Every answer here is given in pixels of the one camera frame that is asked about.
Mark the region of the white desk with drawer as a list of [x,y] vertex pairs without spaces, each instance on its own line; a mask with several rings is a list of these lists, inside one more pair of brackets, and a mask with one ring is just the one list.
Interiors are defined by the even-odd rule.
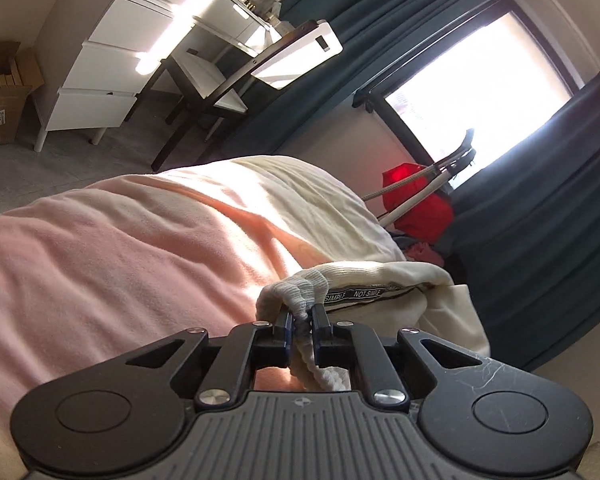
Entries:
[[151,0],[168,9],[174,18],[199,26],[232,44],[252,58],[282,36],[239,0]]

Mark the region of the teal curtain far side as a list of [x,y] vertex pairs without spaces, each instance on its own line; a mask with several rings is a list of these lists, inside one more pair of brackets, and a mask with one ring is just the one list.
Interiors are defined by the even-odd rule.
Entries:
[[600,75],[452,194],[494,359],[535,370],[600,323]]

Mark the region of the black chair white seat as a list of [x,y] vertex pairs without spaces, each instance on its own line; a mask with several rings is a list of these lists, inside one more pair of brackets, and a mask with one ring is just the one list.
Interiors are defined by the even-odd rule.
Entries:
[[246,116],[248,107],[234,90],[236,84],[252,76],[256,70],[268,62],[272,62],[279,55],[290,53],[290,49],[299,47],[302,40],[313,40],[317,32],[317,21],[311,20],[303,23],[288,32],[275,44],[271,44],[255,58],[250,58],[244,66],[238,68],[229,77],[225,77],[211,62],[189,51],[174,50],[164,58],[155,73],[146,82],[145,87],[136,96],[135,103],[124,118],[126,122],[131,119],[137,107],[146,100],[154,84],[164,72],[167,72],[180,90],[181,97],[170,111],[166,123],[171,125],[184,110],[188,110],[188,115],[171,134],[169,140],[150,164],[152,171],[157,172],[162,167],[199,117],[211,115],[237,119]]

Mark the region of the pink garment on pile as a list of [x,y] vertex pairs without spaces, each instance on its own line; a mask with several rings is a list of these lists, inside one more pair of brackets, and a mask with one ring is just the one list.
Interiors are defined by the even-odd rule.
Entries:
[[426,262],[435,266],[444,267],[444,258],[427,243],[415,243],[404,249],[407,259],[418,262]]

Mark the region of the cardboard box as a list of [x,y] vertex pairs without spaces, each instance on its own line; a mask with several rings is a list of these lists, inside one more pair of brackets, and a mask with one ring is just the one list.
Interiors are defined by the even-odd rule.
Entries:
[[19,41],[0,41],[0,145],[15,141],[27,98],[44,78],[31,48]]

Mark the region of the cream white knit garment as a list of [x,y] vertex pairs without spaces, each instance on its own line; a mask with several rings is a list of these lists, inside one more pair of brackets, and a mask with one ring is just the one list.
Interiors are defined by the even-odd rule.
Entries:
[[381,337],[410,326],[479,356],[490,354],[469,288],[455,284],[438,266],[413,261],[324,263],[265,286],[257,300],[259,320],[274,322],[283,307],[294,318],[297,336],[290,374],[309,391],[351,388],[344,368],[315,364],[309,324],[314,306],[324,307],[330,322],[361,323]]

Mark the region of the white air purifier box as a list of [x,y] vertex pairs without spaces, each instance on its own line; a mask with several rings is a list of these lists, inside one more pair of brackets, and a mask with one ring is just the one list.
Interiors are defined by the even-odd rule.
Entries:
[[309,21],[289,33],[298,39],[259,65],[252,76],[280,90],[342,51],[328,21]]

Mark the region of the teal curtain near desk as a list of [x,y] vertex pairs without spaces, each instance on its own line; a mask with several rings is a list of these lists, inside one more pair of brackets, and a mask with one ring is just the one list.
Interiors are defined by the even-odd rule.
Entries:
[[278,152],[407,51],[488,1],[285,0],[284,20],[300,25],[324,18],[341,52],[283,90],[250,87],[248,117],[221,130],[202,158]]

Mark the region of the pink pastel bed blanket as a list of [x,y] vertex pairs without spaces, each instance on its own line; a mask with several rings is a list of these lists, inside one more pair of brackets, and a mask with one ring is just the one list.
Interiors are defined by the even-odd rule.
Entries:
[[0,214],[0,479],[34,387],[189,327],[256,316],[261,289],[333,261],[396,261],[355,192],[307,162],[251,156],[130,174]]

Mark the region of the white drawer dresser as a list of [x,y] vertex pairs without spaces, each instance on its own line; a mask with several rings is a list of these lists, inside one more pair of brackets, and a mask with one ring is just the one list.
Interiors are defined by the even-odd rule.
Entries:
[[56,0],[34,50],[45,84],[33,95],[41,129],[95,129],[98,143],[120,126],[152,70],[141,68],[172,18],[150,0]]

